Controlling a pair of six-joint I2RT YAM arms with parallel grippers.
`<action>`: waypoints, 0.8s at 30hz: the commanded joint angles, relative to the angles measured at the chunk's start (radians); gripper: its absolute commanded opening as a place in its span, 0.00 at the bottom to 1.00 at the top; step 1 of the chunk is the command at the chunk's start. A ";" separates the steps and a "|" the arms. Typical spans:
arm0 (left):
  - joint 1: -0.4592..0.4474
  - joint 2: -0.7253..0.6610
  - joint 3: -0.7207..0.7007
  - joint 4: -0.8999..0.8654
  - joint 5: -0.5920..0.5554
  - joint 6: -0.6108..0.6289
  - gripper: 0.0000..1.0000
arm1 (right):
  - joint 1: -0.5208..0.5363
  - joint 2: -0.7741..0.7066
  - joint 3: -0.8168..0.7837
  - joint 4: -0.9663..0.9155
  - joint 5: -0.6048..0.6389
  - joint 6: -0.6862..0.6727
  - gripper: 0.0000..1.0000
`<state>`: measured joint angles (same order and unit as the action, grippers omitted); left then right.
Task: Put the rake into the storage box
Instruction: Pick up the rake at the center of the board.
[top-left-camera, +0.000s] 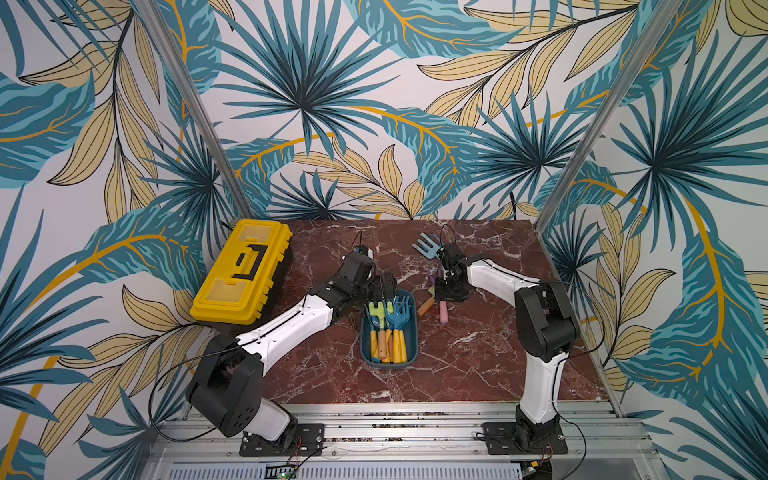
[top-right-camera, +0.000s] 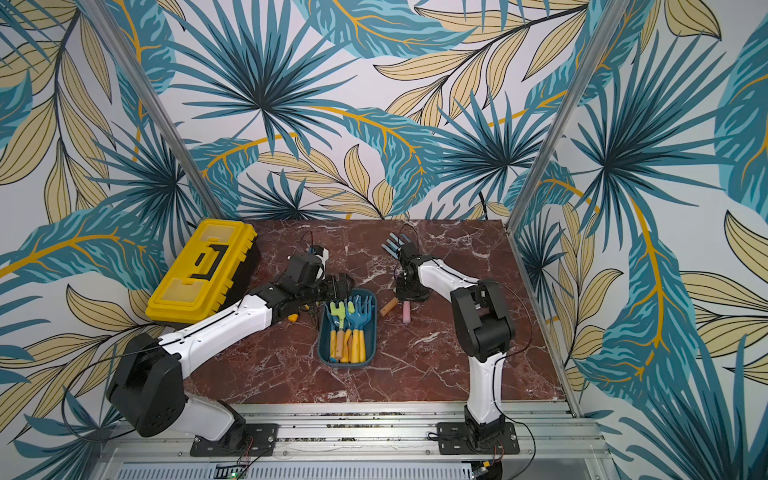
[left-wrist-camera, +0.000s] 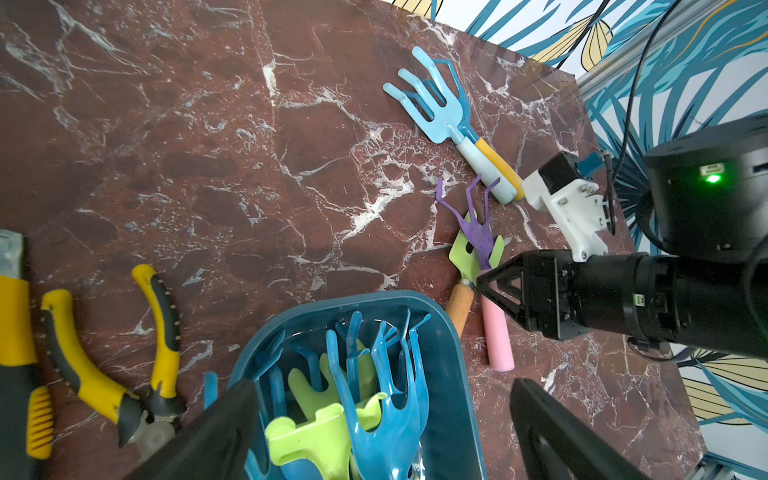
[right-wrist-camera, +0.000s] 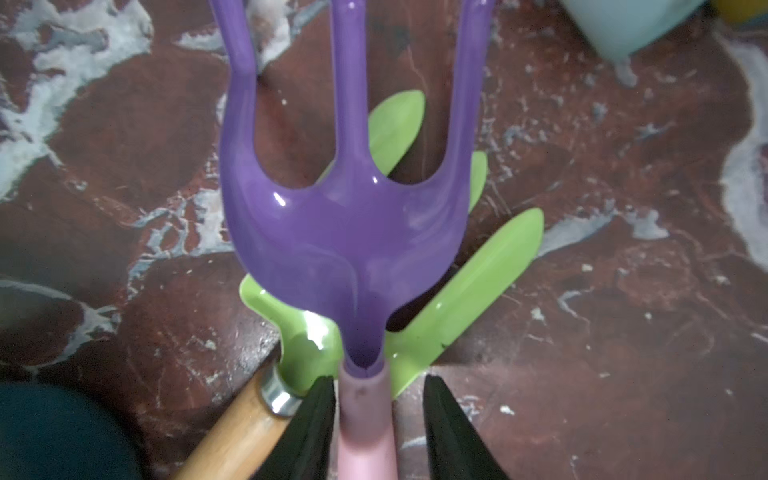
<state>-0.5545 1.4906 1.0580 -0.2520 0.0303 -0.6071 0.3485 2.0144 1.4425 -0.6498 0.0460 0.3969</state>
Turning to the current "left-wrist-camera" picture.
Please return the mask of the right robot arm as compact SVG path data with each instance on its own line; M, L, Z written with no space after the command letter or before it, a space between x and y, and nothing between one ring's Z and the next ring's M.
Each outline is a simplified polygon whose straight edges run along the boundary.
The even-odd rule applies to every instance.
M479 292L554 340L599 330L767 355L767 118L755 115L659 145L636 221L659 254L533 250L480 276Z

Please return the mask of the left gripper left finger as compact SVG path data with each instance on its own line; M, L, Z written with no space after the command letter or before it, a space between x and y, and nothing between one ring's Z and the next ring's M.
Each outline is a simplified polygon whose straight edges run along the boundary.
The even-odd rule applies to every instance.
M244 479L259 400L243 379L147 461L129 479Z

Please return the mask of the blue claw rake yellow handle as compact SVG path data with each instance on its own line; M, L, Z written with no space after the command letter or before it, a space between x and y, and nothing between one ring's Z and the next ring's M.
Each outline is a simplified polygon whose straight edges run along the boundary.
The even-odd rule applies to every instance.
M367 431L351 391L351 387L359 383L353 382L351 375L342 371L337 335L331 331L326 333L329 369L343 407L352 454L364 479L407 479L429 416L429 392L418 328L407 326L395 339L399 341L404 358L406 402L402 408L393 403L395 383L388 357L388 330L387 324L382 322L371 351L380 392L384 395L374 400L381 410L381 420L374 430Z

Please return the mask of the light blue fork pink handle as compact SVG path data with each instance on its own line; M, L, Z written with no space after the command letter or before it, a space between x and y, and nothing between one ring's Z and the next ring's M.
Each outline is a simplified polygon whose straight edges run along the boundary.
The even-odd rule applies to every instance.
M414 89L403 91L386 83L384 92L401 104L431 142L451 140L500 204L523 199L520 176L472 128L471 106L451 61L433 59L419 46L412 49L412 55L430 78L422 80L402 68L398 76Z

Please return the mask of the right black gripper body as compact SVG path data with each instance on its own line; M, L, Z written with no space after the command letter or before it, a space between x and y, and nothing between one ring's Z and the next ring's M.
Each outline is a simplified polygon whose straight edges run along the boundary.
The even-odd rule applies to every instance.
M575 262L566 250L521 253L480 276L491 299L528 332L566 341L591 331L672 341L678 331L669 257L644 253Z

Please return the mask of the purple small rake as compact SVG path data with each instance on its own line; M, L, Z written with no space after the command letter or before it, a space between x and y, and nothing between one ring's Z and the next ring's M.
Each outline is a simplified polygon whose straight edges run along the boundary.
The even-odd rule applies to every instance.
M490 265L490 256L493 251L496 237L493 235L491 229L489 194L491 193L491 190L498 184L499 180L496 180L490 188L486 187L484 190L484 220L482 222L480 222L476 216L476 211L474 209L474 203L472 200L473 189L479 182L479 179L475 179L466 188L466 198L469 205L469 210L464 216L460 215L456 208L451 206L444 199L444 187L442 180L439 180L437 184L436 200L440 205L446 207L451 213L454 214L459 223L460 229L467 237L469 243L473 247L474 253L477 255L481 273L475 281L475 296L479 295L480 298L481 296L484 296L497 305L497 303L495 303L490 297L490 295L494 292L496 284L490 280L479 282L478 278L494 269ZM483 322L490 368L498 372L508 372L513 370L515 368L515 361L509 340L507 319L502 320L500 322L500 326L492 327L490 323L490 317L483 315Z

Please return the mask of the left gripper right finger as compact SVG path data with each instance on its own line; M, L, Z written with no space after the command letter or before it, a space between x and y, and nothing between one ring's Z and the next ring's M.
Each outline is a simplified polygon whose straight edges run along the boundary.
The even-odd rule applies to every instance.
M645 479L541 386L517 378L510 410L530 479Z

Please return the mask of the blue fork yellow handle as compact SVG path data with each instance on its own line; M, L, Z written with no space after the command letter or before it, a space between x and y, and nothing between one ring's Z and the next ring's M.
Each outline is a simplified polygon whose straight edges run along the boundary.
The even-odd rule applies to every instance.
M335 331L345 344L346 378L356 403L369 399L378 392L379 387L370 349L359 340L362 321L362 313L354 311L347 324L342 321L335 324Z

